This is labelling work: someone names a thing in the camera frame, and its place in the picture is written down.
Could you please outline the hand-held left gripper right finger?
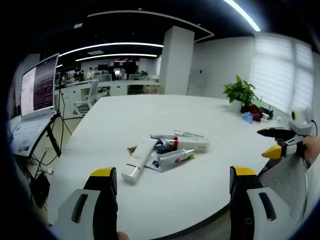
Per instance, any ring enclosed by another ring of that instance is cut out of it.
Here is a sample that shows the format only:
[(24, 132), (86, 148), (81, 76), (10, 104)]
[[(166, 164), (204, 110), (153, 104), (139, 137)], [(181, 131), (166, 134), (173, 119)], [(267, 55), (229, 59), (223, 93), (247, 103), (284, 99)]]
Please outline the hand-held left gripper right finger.
[(297, 223), (289, 206), (256, 172), (232, 165), (229, 179), (231, 240), (289, 240)]

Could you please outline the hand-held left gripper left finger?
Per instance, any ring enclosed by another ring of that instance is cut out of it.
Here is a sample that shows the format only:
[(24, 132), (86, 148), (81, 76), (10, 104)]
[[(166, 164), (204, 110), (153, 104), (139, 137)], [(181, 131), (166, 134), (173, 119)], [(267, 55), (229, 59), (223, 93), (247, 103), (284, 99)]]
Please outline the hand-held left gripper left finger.
[(117, 240), (117, 171), (114, 166), (92, 172), (58, 208), (59, 240)]

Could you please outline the person's right hand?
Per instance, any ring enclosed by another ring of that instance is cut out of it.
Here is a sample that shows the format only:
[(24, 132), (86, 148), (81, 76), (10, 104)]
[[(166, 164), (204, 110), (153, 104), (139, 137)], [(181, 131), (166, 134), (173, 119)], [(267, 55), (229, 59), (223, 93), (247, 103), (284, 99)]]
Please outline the person's right hand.
[(303, 140), (304, 157), (312, 164), (320, 154), (320, 137), (308, 135)]

